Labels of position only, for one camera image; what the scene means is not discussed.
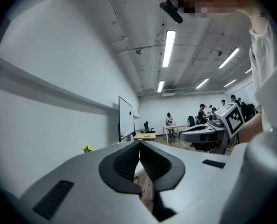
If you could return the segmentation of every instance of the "office chair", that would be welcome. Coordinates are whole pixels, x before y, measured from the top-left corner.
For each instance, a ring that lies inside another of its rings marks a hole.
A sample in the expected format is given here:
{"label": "office chair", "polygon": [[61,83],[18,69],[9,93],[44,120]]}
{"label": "office chair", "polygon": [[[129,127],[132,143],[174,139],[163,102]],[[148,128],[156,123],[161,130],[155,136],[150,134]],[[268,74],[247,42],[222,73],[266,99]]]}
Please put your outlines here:
{"label": "office chair", "polygon": [[[144,124],[143,124],[144,128],[145,129],[149,129],[149,126],[148,126],[148,122],[146,121]],[[153,131],[154,128],[151,128],[151,131],[146,131],[146,133],[155,133],[155,131]]]}
{"label": "office chair", "polygon": [[193,116],[189,116],[188,121],[190,123],[190,127],[195,126],[195,122],[194,122]]}

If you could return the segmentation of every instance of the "wooden floor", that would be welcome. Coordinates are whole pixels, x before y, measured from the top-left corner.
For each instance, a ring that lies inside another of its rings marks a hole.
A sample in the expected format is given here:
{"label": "wooden floor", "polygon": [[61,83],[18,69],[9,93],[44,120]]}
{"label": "wooden floor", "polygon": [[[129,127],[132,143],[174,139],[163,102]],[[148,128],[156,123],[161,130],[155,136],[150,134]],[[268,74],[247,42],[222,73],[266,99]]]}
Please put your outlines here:
{"label": "wooden floor", "polygon": [[[169,138],[168,139],[169,143],[166,143],[166,138],[163,139],[163,135],[159,135],[159,136],[156,136],[155,142],[160,143],[160,144],[165,144],[168,146],[172,146],[172,147],[200,152],[200,151],[197,151],[194,147],[190,147],[191,143],[188,143],[188,142],[185,142],[184,144],[182,144],[183,142],[180,143],[178,137]],[[226,155],[230,155],[232,153],[233,147],[234,146],[227,148]],[[149,209],[149,211],[152,212],[153,211],[153,183],[152,183],[152,181],[148,177],[147,173],[143,172],[135,179],[135,183],[137,183],[142,188],[141,201]]]}

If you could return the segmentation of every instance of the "ceiling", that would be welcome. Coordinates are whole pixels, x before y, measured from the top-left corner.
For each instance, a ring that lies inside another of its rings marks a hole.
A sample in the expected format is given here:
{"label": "ceiling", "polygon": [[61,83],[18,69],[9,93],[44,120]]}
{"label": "ceiling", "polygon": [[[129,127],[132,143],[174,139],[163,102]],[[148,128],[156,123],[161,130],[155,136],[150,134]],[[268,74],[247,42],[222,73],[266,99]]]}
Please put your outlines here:
{"label": "ceiling", "polygon": [[[177,89],[179,94],[218,93],[230,81],[247,76],[251,37],[245,15],[185,17],[177,24],[159,8],[163,1],[83,0],[140,97],[157,94],[160,80],[165,81],[164,90]],[[169,66],[163,68],[167,30],[175,30],[176,38]],[[218,69],[235,47],[239,52]],[[196,90],[205,78],[209,81]]]}

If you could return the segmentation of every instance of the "air conditioner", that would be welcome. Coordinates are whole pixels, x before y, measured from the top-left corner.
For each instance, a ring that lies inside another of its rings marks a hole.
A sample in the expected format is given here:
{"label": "air conditioner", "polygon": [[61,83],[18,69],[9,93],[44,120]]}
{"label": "air conditioner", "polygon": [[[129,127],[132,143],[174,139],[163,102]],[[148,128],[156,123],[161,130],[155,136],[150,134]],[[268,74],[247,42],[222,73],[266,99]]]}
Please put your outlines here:
{"label": "air conditioner", "polygon": [[166,96],[173,96],[173,95],[176,95],[177,94],[177,90],[174,89],[174,90],[164,90],[162,92],[162,97],[166,97]]}

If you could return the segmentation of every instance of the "linear light fixture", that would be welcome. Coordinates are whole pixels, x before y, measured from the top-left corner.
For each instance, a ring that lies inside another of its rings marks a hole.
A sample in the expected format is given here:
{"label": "linear light fixture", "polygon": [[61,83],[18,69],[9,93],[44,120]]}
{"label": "linear light fixture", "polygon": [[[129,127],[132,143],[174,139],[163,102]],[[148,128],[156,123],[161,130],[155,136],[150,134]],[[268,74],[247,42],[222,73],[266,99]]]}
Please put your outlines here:
{"label": "linear light fixture", "polygon": [[162,91],[162,88],[163,88],[163,84],[164,84],[164,81],[159,81],[159,86],[158,86],[158,92],[161,92]]}
{"label": "linear light fixture", "polygon": [[199,87],[201,87],[204,83],[206,83],[209,80],[209,78],[205,79],[202,83],[199,84],[198,87],[196,87],[196,89],[198,89]]}
{"label": "linear light fixture", "polygon": [[227,59],[225,59],[223,63],[221,63],[221,65],[218,68],[221,69],[222,67],[224,67],[234,57],[234,55],[237,54],[238,51],[239,49],[235,48],[233,52],[227,57]]}
{"label": "linear light fixture", "polygon": [[170,56],[172,52],[172,47],[174,46],[175,36],[175,31],[166,32],[165,51],[162,67],[168,67],[168,64],[170,63]]}
{"label": "linear light fixture", "polygon": [[224,87],[227,87],[228,85],[230,85],[231,83],[234,83],[235,81],[236,81],[236,79],[232,80],[230,83],[226,84]]}
{"label": "linear light fixture", "polygon": [[251,71],[251,68],[245,72],[245,74],[249,73]]}

